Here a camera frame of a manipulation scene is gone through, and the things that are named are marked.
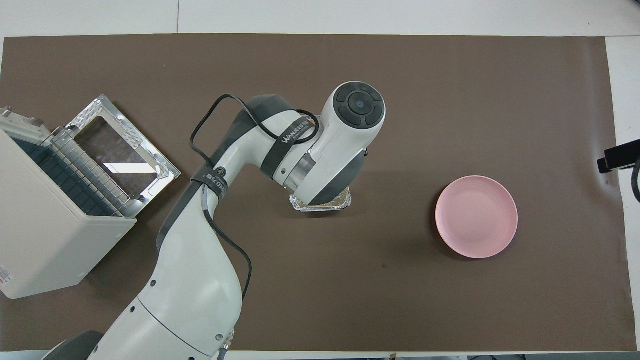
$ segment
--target white table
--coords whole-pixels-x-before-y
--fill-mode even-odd
[[[4,43],[4,37],[16,36],[149,33],[607,37],[616,141],[621,144],[640,138],[640,4],[633,0],[13,0],[0,1],[0,16],[0,44]],[[640,343],[640,222],[637,220],[640,204],[631,192],[630,170],[620,172],[620,182],[636,341]],[[471,355],[404,352],[398,356],[465,354]],[[388,352],[231,351],[227,359],[345,359],[389,355]]]

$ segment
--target barcode label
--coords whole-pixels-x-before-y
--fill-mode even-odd
[[[0,285],[8,284],[11,281],[11,274],[2,265],[0,265]]]

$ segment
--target pink plate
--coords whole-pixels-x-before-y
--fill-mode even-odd
[[[453,251],[483,259],[511,243],[518,227],[518,209],[511,194],[496,180],[461,177],[440,194],[436,225]]]

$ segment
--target brown tabletop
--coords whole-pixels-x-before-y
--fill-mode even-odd
[[[189,135],[217,96],[319,113],[352,79],[388,110],[350,208],[298,213],[247,168],[216,211],[254,264],[234,350],[636,349],[618,177],[595,163],[615,145],[603,38],[131,35],[4,42],[0,105],[53,129],[105,94],[184,175],[80,285],[0,295],[0,350],[109,328],[153,271],[157,231],[202,162]],[[238,111],[223,105],[200,146]],[[457,255],[435,227],[440,192],[467,175],[518,206],[493,258]]]

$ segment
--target white robotic arm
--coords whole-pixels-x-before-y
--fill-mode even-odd
[[[254,164],[301,201],[330,202],[360,171],[386,115],[380,93],[356,81],[333,91],[320,124],[277,95],[255,97],[246,110],[192,177],[161,229],[151,279],[92,345],[89,359],[214,357],[230,340],[244,296],[210,216],[227,188],[246,164]],[[44,360],[75,360],[69,351],[87,344],[72,343],[58,345]]]

